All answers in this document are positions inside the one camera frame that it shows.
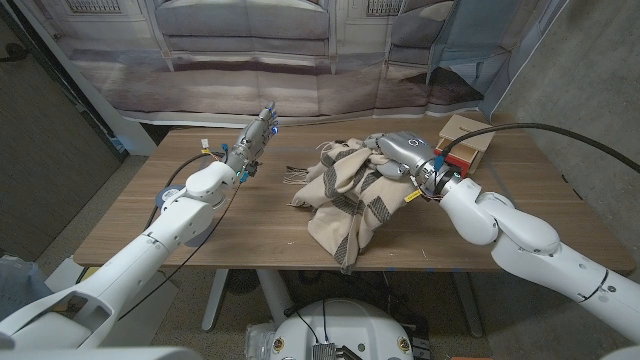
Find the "cable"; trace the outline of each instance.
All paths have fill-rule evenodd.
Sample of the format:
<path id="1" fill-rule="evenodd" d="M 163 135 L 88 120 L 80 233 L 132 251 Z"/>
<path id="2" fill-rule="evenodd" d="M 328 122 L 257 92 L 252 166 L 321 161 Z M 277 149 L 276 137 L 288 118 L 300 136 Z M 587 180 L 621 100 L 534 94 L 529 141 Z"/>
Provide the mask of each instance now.
<path id="1" fill-rule="evenodd" d="M 326 299 L 322 299 L 322 322 L 324 323 L 324 341 L 329 343 L 329 335 L 327 335 L 327 313 L 324 311 L 324 303 Z"/>
<path id="2" fill-rule="evenodd" d="M 169 281 L 173 275 L 175 275 L 180 269 L 182 269 L 182 267 L 189 261 L 191 260 L 191 258 L 193 257 L 193 255 L 195 255 L 198 250 L 200 250 L 200 248 L 202 247 L 202 245 L 206 244 L 207 240 L 209 240 L 209 237 L 211 236 L 211 234 L 213 234 L 213 232 L 216 230 L 216 228 L 218 227 L 218 225 L 220 225 L 220 222 L 222 222 L 222 219 L 224 219 L 224 216 L 227 214 L 227 211 L 229 211 L 229 208 L 231 207 L 231 203 L 233 202 L 233 199 L 236 198 L 236 194 L 238 193 L 238 190 L 240 190 L 240 184 L 238 185 L 238 187 L 236 188 L 236 191 L 234 191 L 233 193 L 233 197 L 231 197 L 231 200 L 229 200 L 229 205 L 227 205 L 227 208 L 224 209 L 224 212 L 222 213 L 222 216 L 220 216 L 220 219 L 218 219 L 218 222 L 213 226 L 213 229 L 211 229 L 211 231 L 209 231 L 209 234 L 207 234 L 206 239 L 202 242 L 202 244 L 198 245 L 198 247 L 193 250 L 193 252 L 191 253 L 191 255 L 189 255 L 189 257 L 187 257 L 182 264 L 180 264 L 180 266 L 178 266 L 177 269 L 175 269 L 169 276 L 167 276 L 166 279 L 164 279 L 162 281 L 162 283 L 160 283 L 160 285 L 156 286 L 155 289 L 153 289 L 149 294 L 147 294 L 147 296 L 143 297 L 142 300 L 138 301 L 137 304 L 135 304 L 131 309 L 129 309 L 129 311 L 127 311 L 126 313 L 124 313 L 124 315 L 120 316 L 118 318 L 118 321 L 122 320 L 125 316 L 129 315 L 129 313 L 131 313 L 133 310 L 135 310 L 135 308 L 137 308 L 140 304 L 142 304 L 145 300 L 147 300 L 147 298 L 151 295 L 153 295 L 153 293 L 155 293 L 158 289 L 160 289 L 162 287 L 162 285 L 164 285 L 167 281 Z"/>
<path id="3" fill-rule="evenodd" d="M 389 280 L 387 280 L 387 274 L 385 274 L 384 271 L 382 272 L 382 276 L 384 277 L 384 283 L 387 284 L 387 289 L 391 289 Z M 391 294 L 387 297 L 387 314 L 391 315 Z"/>
<path id="4" fill-rule="evenodd" d="M 212 153 L 203 153 L 203 154 L 198 154 L 194 157 L 192 157 L 191 159 L 185 161 L 184 163 L 182 163 L 182 165 L 180 165 L 174 172 L 173 174 L 171 174 L 171 176 L 169 177 L 169 180 L 167 180 L 167 183 L 164 185 L 164 187 L 166 188 L 167 186 L 171 185 L 171 183 L 173 182 L 173 179 L 176 178 L 176 176 L 178 176 L 178 174 L 180 173 L 180 171 L 182 171 L 182 169 L 184 169 L 187 165 L 191 164 L 192 162 L 205 157 L 207 155 L 214 155 L 214 156 L 221 156 L 222 153 L 217 153 L 217 152 L 212 152 Z M 147 219 L 147 223 L 144 225 L 144 228 L 148 228 L 149 226 L 151 226 L 151 223 L 153 222 L 153 218 L 156 216 L 156 213 L 158 212 L 158 205 L 155 205 L 153 207 L 153 211 L 151 211 L 151 215 L 149 215 L 149 219 Z"/>
<path id="5" fill-rule="evenodd" d="M 612 149 L 611 147 L 593 140 L 591 138 L 588 138 L 584 135 L 580 135 L 578 133 L 575 133 L 573 131 L 567 130 L 567 129 L 563 129 L 557 126 L 553 126 L 553 125 L 547 125 L 547 124 L 539 124 L 539 123 L 521 123 L 521 124 L 506 124 L 506 125 L 498 125 L 498 126 L 494 126 L 494 127 L 490 127 L 490 128 L 485 128 L 485 129 L 480 129 L 480 130 L 476 130 L 476 131 L 472 131 L 468 134 L 464 134 L 462 136 L 460 136 L 459 138 L 453 140 L 449 145 L 447 145 L 447 147 L 444 148 L 444 150 L 442 150 L 442 152 L 440 153 L 439 157 L 440 159 L 438 159 L 438 161 L 440 162 L 440 165 L 442 165 L 442 162 L 444 159 L 447 158 L 447 155 L 449 155 L 449 153 L 451 152 L 451 150 L 453 149 L 454 146 L 458 145 L 459 143 L 470 139 L 472 137 L 478 136 L 478 135 L 482 135 L 482 134 L 487 134 L 490 132 L 495 132 L 495 131 L 502 131 L 502 130 L 510 130 L 510 129 L 539 129 L 539 130 L 546 130 L 546 131 L 551 131 L 554 132 L 556 134 L 560 134 L 560 135 L 564 135 L 567 137 L 570 137 L 572 139 L 576 139 L 578 141 L 581 141 L 587 145 L 591 145 L 594 148 L 607 153 L 609 155 L 611 155 L 612 157 L 616 158 L 617 160 L 619 160 L 620 162 L 622 162 L 623 164 L 627 165 L 628 167 L 630 167 L 631 169 L 635 170 L 637 173 L 640 173 L 640 165 L 638 165 L 636 162 L 634 162 L 633 160 L 629 159 L 628 157 L 622 155 L 621 153 L 619 153 L 618 151 Z"/>
<path id="6" fill-rule="evenodd" d="M 316 338 L 316 344 L 319 344 L 320 341 L 318 341 L 318 336 L 316 335 L 316 332 L 313 331 L 313 329 L 311 328 L 311 325 L 309 325 L 308 322 L 304 321 L 304 319 L 302 318 L 302 316 L 300 316 L 300 313 L 298 312 L 298 310 L 296 310 L 296 314 L 298 314 L 298 317 L 300 318 L 300 320 L 302 320 L 303 323 L 305 323 L 307 325 L 307 327 L 309 328 L 309 330 L 311 330 L 311 332 L 313 333 L 313 337 Z"/>

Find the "printed backdrop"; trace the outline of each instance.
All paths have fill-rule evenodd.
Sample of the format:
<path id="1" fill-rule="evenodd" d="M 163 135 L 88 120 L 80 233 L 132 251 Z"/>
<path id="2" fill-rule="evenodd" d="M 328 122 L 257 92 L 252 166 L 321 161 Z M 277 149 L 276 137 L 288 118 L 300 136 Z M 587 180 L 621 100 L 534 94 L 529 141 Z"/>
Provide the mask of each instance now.
<path id="1" fill-rule="evenodd" d="M 476 107 L 552 2 L 24 1 L 116 109 L 177 122 Z"/>

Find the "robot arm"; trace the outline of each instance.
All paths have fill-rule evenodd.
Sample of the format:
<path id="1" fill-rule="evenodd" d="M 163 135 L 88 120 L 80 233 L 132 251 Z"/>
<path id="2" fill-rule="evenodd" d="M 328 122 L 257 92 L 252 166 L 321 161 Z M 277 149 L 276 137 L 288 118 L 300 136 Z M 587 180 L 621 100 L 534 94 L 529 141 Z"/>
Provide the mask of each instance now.
<path id="1" fill-rule="evenodd" d="M 467 241 L 488 245 L 507 272 L 555 290 L 640 343 L 640 285 L 599 265 L 560 241 L 547 222 L 514 208 L 504 196 L 480 194 L 471 179 L 461 179 L 446 163 L 436 171 L 429 145 L 410 132 L 375 134 L 365 145 L 391 161 L 384 176 L 409 176 L 427 195 L 442 195 L 440 206 Z"/>
<path id="2" fill-rule="evenodd" d="M 256 159 L 277 133 L 277 115 L 270 102 L 242 131 L 226 163 L 214 162 L 191 175 L 180 192 L 167 199 L 161 215 L 87 280 L 40 299 L 0 322 L 17 349 L 95 348 L 118 321 L 123 307 L 151 279 L 171 253 L 202 233 L 245 172 L 255 174 Z M 55 309 L 83 303 L 63 316 Z"/>

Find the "floor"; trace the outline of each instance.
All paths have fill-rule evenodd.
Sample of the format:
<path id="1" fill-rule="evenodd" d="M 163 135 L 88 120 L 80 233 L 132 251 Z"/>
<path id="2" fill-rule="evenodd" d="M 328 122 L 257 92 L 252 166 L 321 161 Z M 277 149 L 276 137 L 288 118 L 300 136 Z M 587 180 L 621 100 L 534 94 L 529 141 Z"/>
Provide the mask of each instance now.
<path id="1" fill-rule="evenodd" d="M 157 50 L 77 49 L 69 58 L 115 108 L 142 113 L 247 115 L 274 100 L 280 116 L 314 117 L 482 99 L 453 71 L 432 86 L 425 82 L 424 69 L 392 67 L 384 78 L 383 53 L 341 55 L 335 75 L 321 62 L 278 65 L 181 59 L 174 59 L 171 72 Z M 485 77 L 495 72 L 490 70 Z M 474 83 L 481 90 L 490 85 L 490 79 L 481 80 Z"/>

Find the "cloth pile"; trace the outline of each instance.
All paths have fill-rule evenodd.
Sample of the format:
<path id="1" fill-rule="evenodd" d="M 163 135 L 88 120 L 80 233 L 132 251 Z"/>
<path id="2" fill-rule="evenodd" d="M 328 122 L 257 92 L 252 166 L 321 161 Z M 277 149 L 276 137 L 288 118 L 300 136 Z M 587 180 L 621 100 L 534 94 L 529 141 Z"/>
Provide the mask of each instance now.
<path id="1" fill-rule="evenodd" d="M 308 169 L 307 185 L 291 201 L 293 206 L 313 207 L 309 233 L 345 274 L 351 273 L 374 230 L 391 219 L 415 190 L 409 180 L 394 181 L 376 170 L 376 165 L 388 161 L 358 139 L 330 142 L 321 151 L 320 162 Z"/>

